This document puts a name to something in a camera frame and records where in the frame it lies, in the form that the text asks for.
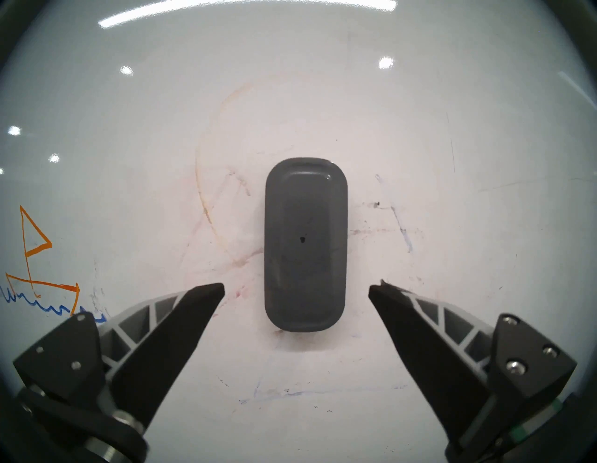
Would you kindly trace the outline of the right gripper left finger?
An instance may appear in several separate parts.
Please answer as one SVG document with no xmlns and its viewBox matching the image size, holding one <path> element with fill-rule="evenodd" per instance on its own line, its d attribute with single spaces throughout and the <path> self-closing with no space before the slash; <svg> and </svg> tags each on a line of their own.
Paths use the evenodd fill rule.
<svg viewBox="0 0 597 463">
<path fill-rule="evenodd" d="M 144 434 L 224 296 L 212 283 L 102 324 L 90 312 L 64 320 L 13 362 L 33 430 L 65 462 L 145 462 Z"/>
</svg>

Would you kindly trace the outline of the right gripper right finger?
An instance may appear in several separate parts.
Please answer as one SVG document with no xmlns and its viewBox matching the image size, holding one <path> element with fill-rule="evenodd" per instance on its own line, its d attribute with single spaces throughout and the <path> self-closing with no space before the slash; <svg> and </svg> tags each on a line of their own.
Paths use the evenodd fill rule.
<svg viewBox="0 0 597 463">
<path fill-rule="evenodd" d="M 503 462 L 564 407 L 577 362 L 511 312 L 491 326 L 385 281 L 368 297 L 441 424 L 448 462 Z"/>
</svg>

